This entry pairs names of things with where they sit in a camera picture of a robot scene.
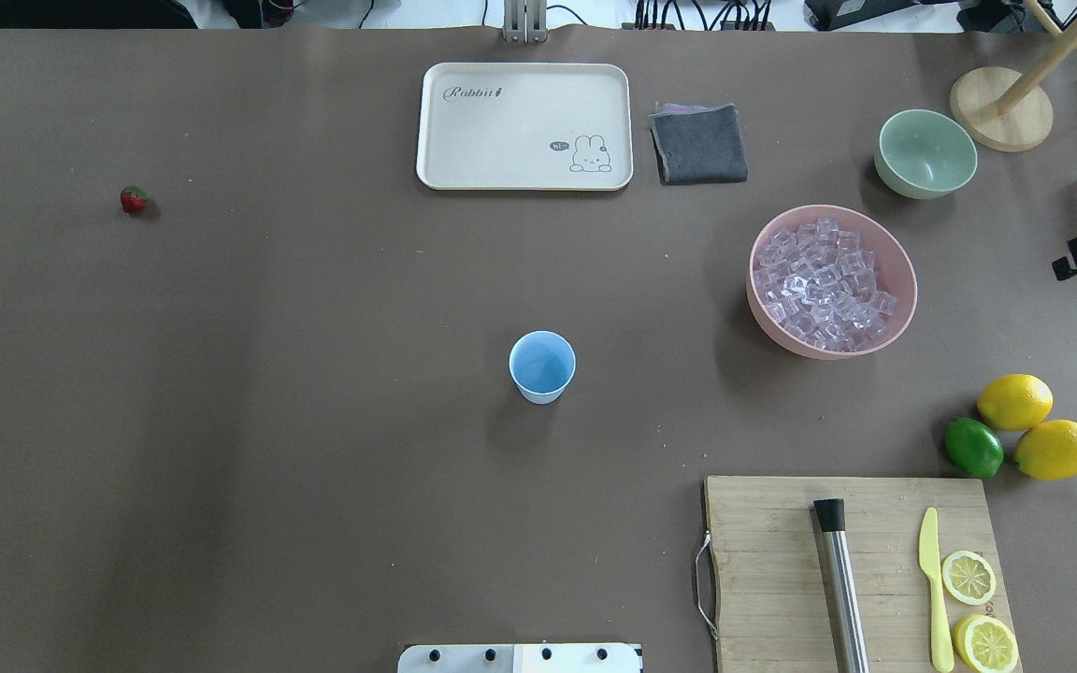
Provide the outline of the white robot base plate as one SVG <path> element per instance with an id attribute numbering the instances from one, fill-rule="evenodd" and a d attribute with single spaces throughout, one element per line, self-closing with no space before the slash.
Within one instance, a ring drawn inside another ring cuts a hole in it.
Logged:
<path id="1" fill-rule="evenodd" d="M 641 646 L 621 642 L 418 644 L 397 672 L 642 672 Z"/>

